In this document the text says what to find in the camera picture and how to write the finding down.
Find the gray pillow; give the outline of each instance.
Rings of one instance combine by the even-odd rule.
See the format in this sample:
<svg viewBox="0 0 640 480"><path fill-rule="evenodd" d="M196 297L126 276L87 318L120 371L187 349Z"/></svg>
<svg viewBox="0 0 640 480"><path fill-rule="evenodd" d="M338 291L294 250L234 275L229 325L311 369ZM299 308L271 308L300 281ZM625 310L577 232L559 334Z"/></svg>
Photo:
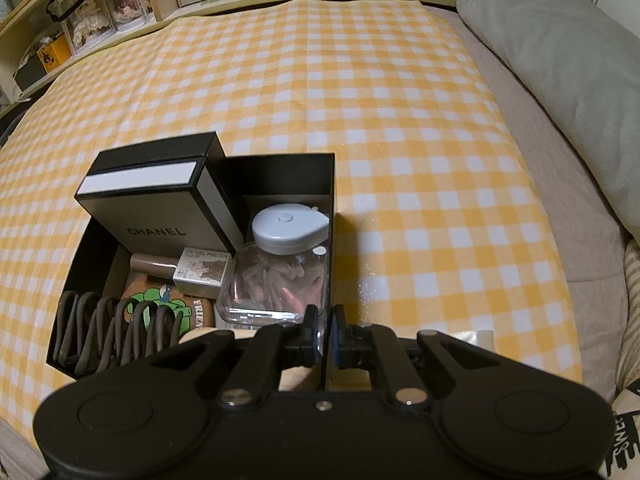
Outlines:
<svg viewBox="0 0 640 480"><path fill-rule="evenodd" d="M640 239L640 40L588 0L458 0Z"/></svg>

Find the beige bed sheet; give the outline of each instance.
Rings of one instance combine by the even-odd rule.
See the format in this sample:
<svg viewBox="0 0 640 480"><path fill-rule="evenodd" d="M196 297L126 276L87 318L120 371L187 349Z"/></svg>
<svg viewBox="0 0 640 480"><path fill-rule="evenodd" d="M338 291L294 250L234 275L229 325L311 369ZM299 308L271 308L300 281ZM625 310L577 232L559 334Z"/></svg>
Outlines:
<svg viewBox="0 0 640 480"><path fill-rule="evenodd" d="M572 296L583 381L611 401L628 312L624 231L589 171L527 89L455 12L431 10L459 35L527 162ZM40 454L1 419L0 460L12 480L39 478L46 471Z"/></svg>

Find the tablecloth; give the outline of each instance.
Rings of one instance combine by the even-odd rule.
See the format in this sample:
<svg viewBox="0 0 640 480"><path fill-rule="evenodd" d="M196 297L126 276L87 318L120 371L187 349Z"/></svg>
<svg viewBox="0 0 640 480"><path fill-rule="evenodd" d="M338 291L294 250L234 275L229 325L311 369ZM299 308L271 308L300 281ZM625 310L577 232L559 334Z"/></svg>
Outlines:
<svg viewBox="0 0 640 480"><path fill-rule="evenodd" d="M500 111L418 2L299 0L183 18L61 75L0 151L0 416L33 439L57 300L105 148L215 130L229 155L335 152L333 301L351 320L491 329L580 379L548 219Z"/></svg>

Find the pink item in clear case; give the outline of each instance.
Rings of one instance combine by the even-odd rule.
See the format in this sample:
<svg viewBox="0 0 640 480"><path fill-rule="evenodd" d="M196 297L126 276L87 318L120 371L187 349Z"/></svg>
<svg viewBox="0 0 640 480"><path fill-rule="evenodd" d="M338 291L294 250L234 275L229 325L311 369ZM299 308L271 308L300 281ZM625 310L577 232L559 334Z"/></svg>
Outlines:
<svg viewBox="0 0 640 480"><path fill-rule="evenodd" d="M326 248L275 256L254 243L238 253L229 287L216 305L226 322L261 326L302 322L308 304L324 309Z"/></svg>

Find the orange box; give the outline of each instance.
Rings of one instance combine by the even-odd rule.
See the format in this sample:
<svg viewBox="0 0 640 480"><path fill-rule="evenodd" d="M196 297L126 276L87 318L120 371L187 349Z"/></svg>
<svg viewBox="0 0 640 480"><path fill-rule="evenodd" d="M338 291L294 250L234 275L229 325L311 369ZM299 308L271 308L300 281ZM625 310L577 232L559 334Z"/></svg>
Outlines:
<svg viewBox="0 0 640 480"><path fill-rule="evenodd" d="M71 57L64 35L61 34L53 43L43 46L38 51L38 57L47 74L61 66Z"/></svg>

